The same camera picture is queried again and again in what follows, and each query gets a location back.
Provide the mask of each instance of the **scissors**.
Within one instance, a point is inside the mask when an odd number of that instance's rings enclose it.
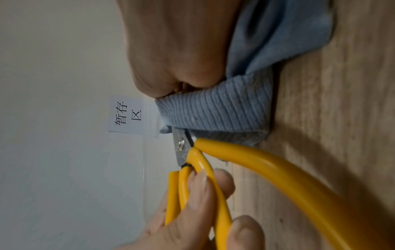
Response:
[[[172,128],[177,163],[181,170],[169,173],[165,225],[186,206],[187,181],[192,171],[205,170],[214,185],[214,220],[217,250],[226,250],[226,237],[232,225],[225,197],[203,152],[248,168],[269,180],[291,199],[337,250],[392,249],[358,213],[320,181],[290,162],[252,147],[198,138],[186,129]]]

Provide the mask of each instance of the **skin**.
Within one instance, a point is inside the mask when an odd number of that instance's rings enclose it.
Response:
[[[215,179],[226,199],[235,192],[232,176],[225,170],[216,169]],[[213,225],[215,192],[206,173],[192,173],[188,179],[190,198],[187,206],[170,224],[164,226],[167,193],[153,219],[147,224],[139,238],[117,250],[214,250],[214,241],[208,241]],[[249,216],[233,221],[227,237],[228,250],[263,250],[265,237],[260,225]]]
[[[159,98],[225,75],[242,0],[117,0],[136,87]]]

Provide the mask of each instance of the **scissors screw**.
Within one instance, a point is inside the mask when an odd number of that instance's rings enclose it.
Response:
[[[181,139],[181,140],[178,142],[178,147],[177,147],[177,149],[178,149],[179,151],[182,151],[182,150],[184,149],[184,144],[185,144],[184,139]]]

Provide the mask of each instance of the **wooden table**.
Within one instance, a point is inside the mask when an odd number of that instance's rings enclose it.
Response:
[[[395,236],[395,1],[337,0],[330,43],[277,67],[274,127],[260,148],[317,177]],[[268,181],[231,166],[234,216],[264,228],[267,250],[331,249]]]

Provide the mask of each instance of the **cloth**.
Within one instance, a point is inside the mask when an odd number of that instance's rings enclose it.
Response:
[[[323,46],[332,31],[326,0],[246,0],[230,43],[226,79],[156,100],[166,127],[254,146],[270,132],[272,65]]]

